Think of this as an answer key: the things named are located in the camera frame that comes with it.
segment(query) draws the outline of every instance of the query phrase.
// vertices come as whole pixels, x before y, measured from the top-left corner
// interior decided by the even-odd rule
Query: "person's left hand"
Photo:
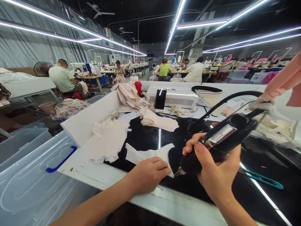
[[[139,162],[123,180],[135,196],[153,191],[171,172],[167,162],[160,157],[152,157]]]

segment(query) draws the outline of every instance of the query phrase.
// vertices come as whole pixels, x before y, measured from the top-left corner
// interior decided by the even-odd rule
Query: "red bottle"
[[[140,96],[141,97],[141,87],[142,87],[142,83],[140,82],[140,81],[137,81],[137,82],[135,82],[135,86],[136,86],[136,89],[137,89],[137,91],[138,91],[138,96]]]

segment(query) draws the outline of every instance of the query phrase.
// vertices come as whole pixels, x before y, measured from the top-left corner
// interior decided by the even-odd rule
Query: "white workbench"
[[[200,83],[167,83],[142,81],[142,90],[147,90],[152,85],[166,86],[188,86],[201,85]],[[224,90],[223,97],[232,93],[245,90],[263,91],[262,85],[242,85],[242,84],[215,84],[206,83],[206,86],[217,87]],[[72,116],[61,125],[68,131],[69,135],[78,145],[78,149],[73,155],[58,169],[59,172],[96,187],[105,190],[118,180],[122,179],[126,172],[109,166],[107,164],[94,164],[85,162],[85,150],[81,148],[93,135],[92,126],[94,123],[101,123],[113,110],[121,105],[117,92],[114,91],[106,97],[95,102],[88,108]],[[194,118],[200,118],[205,114],[201,107]],[[172,189],[158,185],[156,189],[144,195],[134,197],[131,203],[164,216],[182,225],[216,225],[225,226],[225,220],[218,208],[210,203],[179,193]]]
[[[54,99],[59,102],[57,96],[51,90],[56,88],[51,78],[38,77],[37,79],[29,80],[23,83],[5,83],[4,86],[12,94],[8,101],[50,92]]]

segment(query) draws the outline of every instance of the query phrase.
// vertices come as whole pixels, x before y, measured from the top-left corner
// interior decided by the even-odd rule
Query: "blue handle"
[[[55,171],[57,171],[58,170],[58,168],[60,168],[61,167],[61,165],[76,151],[76,149],[77,149],[77,147],[76,146],[71,146],[71,148],[73,148],[73,151],[57,166],[57,167],[55,167],[55,168],[50,168],[50,167],[48,167],[45,171],[47,172],[47,173],[53,173],[53,172],[55,172]]]
[[[267,178],[265,176],[262,176],[260,174],[254,173],[254,172],[252,172],[250,170],[247,170],[247,169],[243,169],[243,171],[247,173],[247,174],[244,174],[247,177],[250,177],[254,180],[258,180],[260,182],[266,183],[266,184],[268,184],[270,186],[273,186],[275,188],[278,188],[278,189],[284,189],[283,185],[280,184],[279,182],[275,181],[275,180],[272,180],[272,179]]]

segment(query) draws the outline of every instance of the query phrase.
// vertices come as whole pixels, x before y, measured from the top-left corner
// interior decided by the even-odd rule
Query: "gray curtain wall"
[[[73,23],[80,24],[89,30],[106,36],[104,28],[101,28],[90,19],[80,19],[71,8],[58,0],[30,0],[24,2],[36,6],[43,6],[47,11],[68,20],[68,16],[65,12],[65,8],[67,8],[70,20]],[[64,35],[76,39],[91,38],[88,37],[86,33],[3,1],[0,1],[0,18],[55,32],[57,35]],[[112,37],[115,41],[122,42],[123,45],[133,48],[132,44],[124,42],[120,36],[112,34]],[[105,40],[90,43],[109,47],[108,42]],[[115,44],[113,48],[128,51]],[[35,63],[39,61],[56,64],[60,58],[68,62],[91,62],[94,60],[94,53],[93,51],[88,51],[90,49],[94,50],[95,55],[101,56],[103,63],[109,62],[108,55],[111,54],[111,52],[105,49],[0,26],[0,67],[3,68],[33,67]],[[117,52],[112,54],[120,54],[121,58],[127,58],[129,56]]]

